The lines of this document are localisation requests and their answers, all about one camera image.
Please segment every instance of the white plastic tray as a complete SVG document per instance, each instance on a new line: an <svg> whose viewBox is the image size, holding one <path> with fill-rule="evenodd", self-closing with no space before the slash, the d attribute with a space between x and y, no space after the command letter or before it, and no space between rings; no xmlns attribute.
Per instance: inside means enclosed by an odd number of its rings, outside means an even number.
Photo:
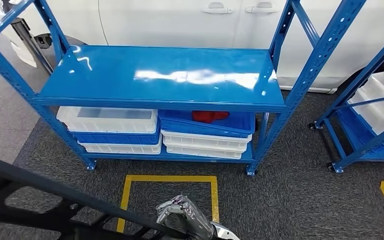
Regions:
<svg viewBox="0 0 384 240"><path fill-rule="evenodd" d="M221 151L221 150L208 150L199 149L192 147L181 147L181 146L166 146L167 153L169 154L183 154L183 155L194 155L201 157L212 157L212 158L224 158L224 159L241 159L242 153L232 151Z"/></svg>
<svg viewBox="0 0 384 240"><path fill-rule="evenodd" d="M372 74L368 81L355 92L355 95L347 102L349 104L360 103L368 100L384 98L384 85L377 79L384 78L381 75ZM352 107L371 126L377 135L384 131L384 101Z"/></svg>
<svg viewBox="0 0 384 240"><path fill-rule="evenodd" d="M71 132L153 134L155 109L61 106L56 118Z"/></svg>
<svg viewBox="0 0 384 240"><path fill-rule="evenodd" d="M157 145L139 145L139 144L106 144L106 143L81 143L88 153L106 153L106 154L160 154L161 142L163 136L159 136Z"/></svg>
<svg viewBox="0 0 384 240"><path fill-rule="evenodd" d="M164 143L169 145L186 145L202 147L207 149L235 151L243 153L247 150L247 144L253 138L249 135L247 138L201 135L191 133L181 133L161 130L164 136Z"/></svg>
<svg viewBox="0 0 384 240"><path fill-rule="evenodd" d="M194 155L201 157L212 157L212 158L224 158L224 159L241 159L242 150L224 150L215 149L210 146L198 146L187 143L170 144L166 142L166 137L163 137L162 142L167 148L167 153L171 154L184 154Z"/></svg>

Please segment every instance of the gray floor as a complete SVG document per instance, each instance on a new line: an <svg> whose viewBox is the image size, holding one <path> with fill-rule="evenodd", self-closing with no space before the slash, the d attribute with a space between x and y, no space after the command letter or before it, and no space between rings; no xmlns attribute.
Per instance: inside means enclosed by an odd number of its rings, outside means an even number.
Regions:
<svg viewBox="0 0 384 240"><path fill-rule="evenodd" d="M220 221L244 240L260 239L384 239L384 163L357 163L344 174L327 171L336 155L329 138L307 129L336 96L308 93L270 149L258 175L245 175L243 164L157 161L98 161L85 166L39 121L21 149L15 165L75 189L120 205L126 174L217 176ZM205 184L136 182L128 210L154 219L154 207L186 193L210 217L209 186ZM49 206L39 194L15 197L16 206ZM79 218L96 214L85 211ZM115 229L112 221L107 228ZM130 224L126 230L134 229ZM0 239L55 239L51 232L0 224Z"/></svg>
<svg viewBox="0 0 384 240"><path fill-rule="evenodd" d="M7 38L0 35L0 51L34 88L46 80L43 71L22 62ZM0 159L14 162L21 147L38 121L36 112L0 75Z"/></svg>

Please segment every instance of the car door handle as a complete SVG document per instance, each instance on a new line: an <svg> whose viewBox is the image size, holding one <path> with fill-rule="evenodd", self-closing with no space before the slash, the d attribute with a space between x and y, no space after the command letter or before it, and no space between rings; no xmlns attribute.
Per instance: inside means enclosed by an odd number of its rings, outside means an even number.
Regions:
<svg viewBox="0 0 384 240"><path fill-rule="evenodd" d="M249 14L271 14L278 11L278 8L270 1L261 1L257 6L248 6L245 8L245 12Z"/></svg>
<svg viewBox="0 0 384 240"><path fill-rule="evenodd" d="M206 14L231 14L233 9L225 7L221 2L211 2L207 8L202 10Z"/></svg>

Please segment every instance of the white car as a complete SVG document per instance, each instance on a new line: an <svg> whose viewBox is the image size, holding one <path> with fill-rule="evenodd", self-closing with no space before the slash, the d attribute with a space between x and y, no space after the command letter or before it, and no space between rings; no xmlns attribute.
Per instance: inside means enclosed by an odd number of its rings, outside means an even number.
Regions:
<svg viewBox="0 0 384 240"><path fill-rule="evenodd" d="M0 19L9 1L0 0ZM88 45L267 49L286 0L47 0L69 41ZM301 0L322 34L340 0ZM36 8L24 18L44 48L50 40ZM9 26L3 34L24 62L36 63ZM334 93L384 46L384 0L368 0L313 83L310 91ZM278 82L291 89L312 46L295 17L283 43Z"/></svg>

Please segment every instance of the red object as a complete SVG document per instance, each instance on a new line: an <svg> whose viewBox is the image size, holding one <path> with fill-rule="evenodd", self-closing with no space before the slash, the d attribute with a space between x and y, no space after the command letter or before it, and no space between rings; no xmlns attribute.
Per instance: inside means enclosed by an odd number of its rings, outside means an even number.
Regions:
<svg viewBox="0 0 384 240"><path fill-rule="evenodd" d="M228 111L192 111L192 119L197 122L210 124L215 120L229 117Z"/></svg>

